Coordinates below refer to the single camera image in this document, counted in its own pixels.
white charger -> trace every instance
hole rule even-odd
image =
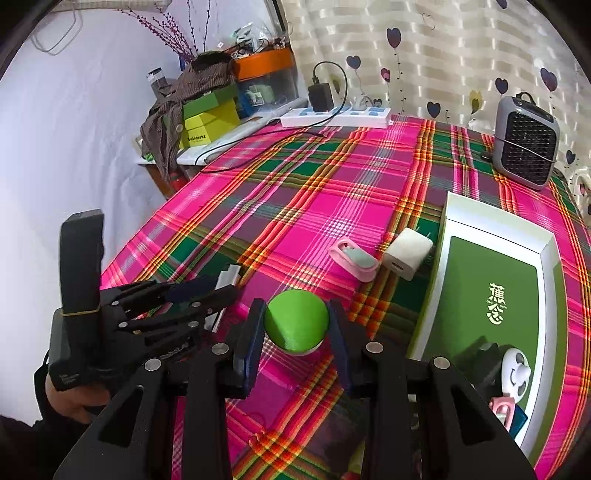
[[[412,280],[432,247],[431,239],[405,228],[384,252],[382,265],[404,280]]]

plaid tablecloth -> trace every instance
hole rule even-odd
[[[531,220],[556,235],[566,281],[567,368],[551,435],[535,468],[546,478],[562,463],[590,409],[591,255],[589,234],[564,181],[541,193],[492,171],[479,153],[492,138],[464,128],[398,118],[388,129],[317,128],[324,138],[286,131],[251,137],[225,153],[168,201],[103,274],[103,287],[155,278],[183,281],[242,265],[242,307],[286,288],[337,298],[350,319],[406,345],[426,294],[431,264],[412,282],[381,269],[360,284],[327,249],[348,236],[380,258],[405,227],[436,239],[448,191]],[[183,402],[173,456],[179,478]],[[228,437],[239,479],[336,479],[363,439],[363,403],[343,395],[326,348],[290,357],[265,343],[256,386],[229,401]]]

metal screw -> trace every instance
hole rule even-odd
[[[160,358],[151,358],[150,360],[148,360],[145,364],[144,364],[144,368],[148,371],[148,372],[154,372],[157,369],[159,369],[162,366],[162,362],[160,361]]]
[[[223,355],[224,353],[227,353],[228,350],[230,350],[230,347],[228,347],[228,345],[226,345],[225,343],[216,343],[212,347],[212,352],[214,353],[214,355]]]
[[[369,342],[365,345],[365,348],[369,353],[382,353],[384,346],[380,342]]]
[[[433,360],[433,365],[435,365],[439,370],[447,370],[451,364],[444,356],[438,356],[435,360]]]

white wall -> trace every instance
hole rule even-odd
[[[206,2],[194,4],[202,46]],[[262,0],[212,4],[208,47],[257,18],[270,25]],[[184,0],[169,7],[183,28],[186,9]],[[162,204],[134,164],[132,139],[154,103],[146,74],[180,72],[178,58],[135,20],[111,10],[79,15],[67,40],[82,29],[61,53],[49,56],[27,41],[0,80],[0,414],[27,422],[39,418],[33,373],[60,306],[60,225],[74,212],[102,208],[105,266]],[[71,20],[71,12],[48,17],[41,43],[53,45]]]

green ball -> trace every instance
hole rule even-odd
[[[265,330],[271,341],[288,353],[305,353],[316,347],[329,327],[324,302],[306,290],[286,290],[267,306]]]

